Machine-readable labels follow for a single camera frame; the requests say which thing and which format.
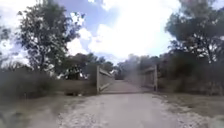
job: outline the grass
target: grass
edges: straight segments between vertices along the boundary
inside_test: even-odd
[[[221,96],[203,96],[190,94],[159,94],[166,100],[166,102],[174,106],[187,107],[182,110],[178,107],[173,111],[187,112],[193,111],[202,116],[215,117],[217,115],[224,115],[224,97]]]
[[[25,128],[32,122],[38,125],[46,120],[54,124],[55,122],[50,122],[50,118],[56,118],[60,112],[67,111],[65,105],[71,104],[75,107],[81,102],[84,102],[84,98],[48,96],[1,104],[0,128]]]

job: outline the white cloud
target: white cloud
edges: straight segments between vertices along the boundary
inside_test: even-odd
[[[88,0],[88,2],[90,2],[90,3],[94,3],[94,2],[95,2],[95,0]]]
[[[84,23],[84,19],[82,19],[82,18],[79,17],[80,14],[75,15],[75,13],[72,12],[72,13],[70,13],[70,15],[71,15],[71,18],[72,18],[73,23],[78,22],[79,25],[82,25]]]
[[[77,53],[87,54],[87,51],[83,49],[79,39],[74,39],[69,42],[67,48],[70,55],[76,55]]]
[[[169,39],[164,27],[171,13],[178,9],[178,0],[104,0],[118,6],[120,16],[113,28],[101,24],[89,49],[97,53],[126,58],[129,54],[158,55],[167,50]]]
[[[79,34],[81,35],[81,38],[84,40],[90,40],[92,37],[91,32],[89,32],[86,28],[81,28],[79,30]]]
[[[17,13],[27,6],[32,6],[36,0],[0,0],[0,16],[6,26],[17,27],[19,25]]]

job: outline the blue sky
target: blue sky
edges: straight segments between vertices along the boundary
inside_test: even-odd
[[[57,0],[67,14],[85,13],[81,38],[68,43],[69,53],[98,56],[117,63],[135,55],[159,55],[168,51],[171,36],[164,31],[169,16],[178,10],[178,0]],[[16,30],[17,12],[36,0],[0,0],[2,22]],[[13,39],[0,46],[4,55],[20,51],[12,59],[25,61],[26,54]]]

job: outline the gravel road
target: gravel road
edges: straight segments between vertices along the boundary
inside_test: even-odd
[[[60,113],[60,128],[198,128],[206,120],[193,113],[176,114],[153,94],[99,95]]]

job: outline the shrub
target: shrub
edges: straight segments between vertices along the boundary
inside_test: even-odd
[[[1,98],[38,98],[54,90],[56,79],[34,71],[1,71]]]

